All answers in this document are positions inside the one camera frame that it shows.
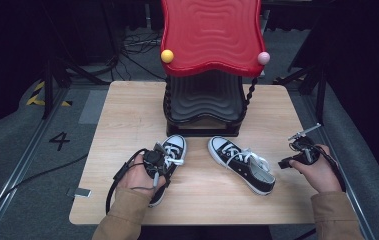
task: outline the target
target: dark background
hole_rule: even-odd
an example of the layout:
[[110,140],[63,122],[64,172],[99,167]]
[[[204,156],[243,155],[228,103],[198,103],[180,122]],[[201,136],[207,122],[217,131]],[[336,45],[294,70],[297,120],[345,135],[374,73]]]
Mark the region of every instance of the dark background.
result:
[[[43,3],[44,8],[40,1],[0,1],[0,119],[17,109],[19,99],[38,79],[50,54],[77,65],[106,62],[112,56],[99,2]],[[336,4],[336,11],[324,14],[313,26],[316,14],[306,18],[303,13],[302,21],[296,22],[294,19],[300,19],[297,11],[279,10],[283,12],[275,11],[268,27],[313,27],[293,66],[305,67],[325,58],[329,84],[379,163],[379,1]],[[145,17],[140,6],[108,11],[112,16],[117,14],[112,22],[118,30],[146,24],[140,20]],[[154,28],[161,28],[158,11],[160,8],[151,13],[158,15]]]

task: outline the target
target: sneaker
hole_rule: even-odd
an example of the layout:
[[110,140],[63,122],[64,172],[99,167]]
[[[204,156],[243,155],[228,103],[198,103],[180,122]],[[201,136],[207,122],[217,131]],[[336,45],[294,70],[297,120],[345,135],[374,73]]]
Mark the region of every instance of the sneaker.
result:
[[170,136],[162,143],[162,146],[168,154],[164,160],[165,168],[167,169],[166,174],[164,174],[166,184],[164,184],[164,186],[158,189],[158,191],[155,193],[154,197],[149,203],[149,207],[155,207],[161,203],[164,197],[165,189],[168,187],[168,185],[170,185],[171,176],[178,166],[183,165],[186,155],[186,141],[180,135]]
[[267,195],[273,190],[276,179],[269,173],[268,162],[250,149],[242,150],[223,137],[213,137],[208,150],[218,164],[242,177],[254,193]]

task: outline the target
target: tan jacket sleeve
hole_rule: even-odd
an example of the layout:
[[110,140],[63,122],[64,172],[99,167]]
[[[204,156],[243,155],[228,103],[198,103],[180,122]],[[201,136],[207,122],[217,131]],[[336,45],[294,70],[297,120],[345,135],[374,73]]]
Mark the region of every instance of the tan jacket sleeve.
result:
[[311,201],[318,239],[364,239],[346,193],[320,193],[311,197]]
[[102,219],[93,240],[135,240],[151,199],[139,192],[119,188],[108,215]]

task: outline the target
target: red tray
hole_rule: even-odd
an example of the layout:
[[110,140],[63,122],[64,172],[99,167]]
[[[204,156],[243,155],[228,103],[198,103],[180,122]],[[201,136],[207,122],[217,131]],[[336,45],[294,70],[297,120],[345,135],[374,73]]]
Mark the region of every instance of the red tray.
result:
[[161,52],[167,49],[174,55],[170,63],[162,61],[168,75],[212,69],[245,77],[261,74],[261,0],[162,0],[162,6]]

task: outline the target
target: human hand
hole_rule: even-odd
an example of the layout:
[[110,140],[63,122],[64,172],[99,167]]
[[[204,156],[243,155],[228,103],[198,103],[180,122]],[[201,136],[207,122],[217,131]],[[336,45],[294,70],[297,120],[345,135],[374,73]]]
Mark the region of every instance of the human hand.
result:
[[146,173],[143,165],[143,156],[140,154],[137,155],[133,164],[140,165],[130,167],[124,177],[118,182],[117,188],[130,188],[152,198],[155,195],[156,190],[165,184],[166,181],[164,176],[159,177],[157,187],[151,189],[154,184],[154,179]]
[[[329,147],[324,145],[316,145],[321,147],[326,154],[329,155]],[[319,159],[312,165],[305,165],[295,160],[290,160],[289,164],[304,174],[307,181],[319,193],[322,192],[341,192],[341,185],[338,178],[333,173],[329,162],[320,154]]]

